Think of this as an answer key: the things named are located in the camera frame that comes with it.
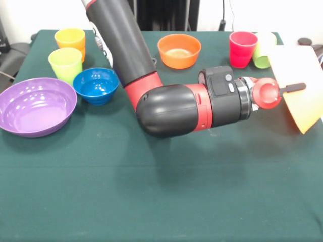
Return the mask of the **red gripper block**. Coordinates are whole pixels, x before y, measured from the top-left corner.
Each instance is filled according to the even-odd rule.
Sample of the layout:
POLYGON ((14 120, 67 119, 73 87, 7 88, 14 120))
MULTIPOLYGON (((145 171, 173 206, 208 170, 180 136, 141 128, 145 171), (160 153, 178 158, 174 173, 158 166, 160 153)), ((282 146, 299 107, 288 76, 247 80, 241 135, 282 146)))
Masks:
POLYGON ((253 79, 253 82, 252 98, 254 103, 262 109, 275 108, 282 99, 279 92, 290 93, 306 88, 305 83, 296 83, 279 89, 276 80, 273 78, 253 79))

